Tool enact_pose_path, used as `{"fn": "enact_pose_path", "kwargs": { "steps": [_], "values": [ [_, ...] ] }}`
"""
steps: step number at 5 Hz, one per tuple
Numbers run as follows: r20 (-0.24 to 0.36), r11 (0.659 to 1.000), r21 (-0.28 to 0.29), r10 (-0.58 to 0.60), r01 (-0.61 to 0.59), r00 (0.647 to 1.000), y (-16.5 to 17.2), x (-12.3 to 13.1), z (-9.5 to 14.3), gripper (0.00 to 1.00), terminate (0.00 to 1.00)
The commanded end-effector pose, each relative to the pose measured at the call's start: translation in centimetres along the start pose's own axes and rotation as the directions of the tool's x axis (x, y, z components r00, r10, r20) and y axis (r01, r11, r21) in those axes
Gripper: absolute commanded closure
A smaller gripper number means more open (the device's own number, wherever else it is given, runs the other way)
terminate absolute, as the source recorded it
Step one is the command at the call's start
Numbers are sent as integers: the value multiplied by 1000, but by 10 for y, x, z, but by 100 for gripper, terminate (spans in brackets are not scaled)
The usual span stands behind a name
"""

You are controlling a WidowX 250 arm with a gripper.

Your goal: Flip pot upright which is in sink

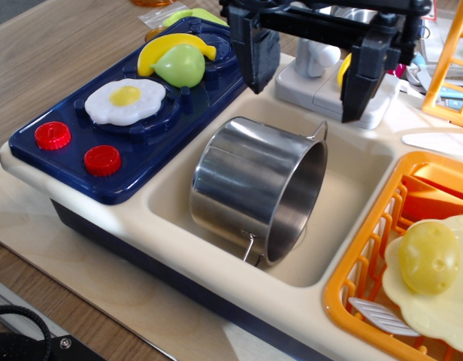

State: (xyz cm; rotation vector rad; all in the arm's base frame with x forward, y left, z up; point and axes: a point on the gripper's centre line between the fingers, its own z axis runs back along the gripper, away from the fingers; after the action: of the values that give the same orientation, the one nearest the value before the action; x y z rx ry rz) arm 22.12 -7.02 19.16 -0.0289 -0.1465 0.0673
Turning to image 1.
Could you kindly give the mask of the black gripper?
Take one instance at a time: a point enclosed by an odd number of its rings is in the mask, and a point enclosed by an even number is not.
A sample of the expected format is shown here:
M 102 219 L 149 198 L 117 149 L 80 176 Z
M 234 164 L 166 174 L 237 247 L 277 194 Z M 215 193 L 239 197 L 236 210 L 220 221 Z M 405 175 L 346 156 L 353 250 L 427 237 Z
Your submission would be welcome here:
M 410 62 L 430 1 L 221 1 L 245 84 L 259 94 L 280 64 L 280 34 L 351 52 L 340 99 L 342 121 L 360 120 L 385 73 Z M 372 10 L 369 24 L 323 14 L 328 6 Z

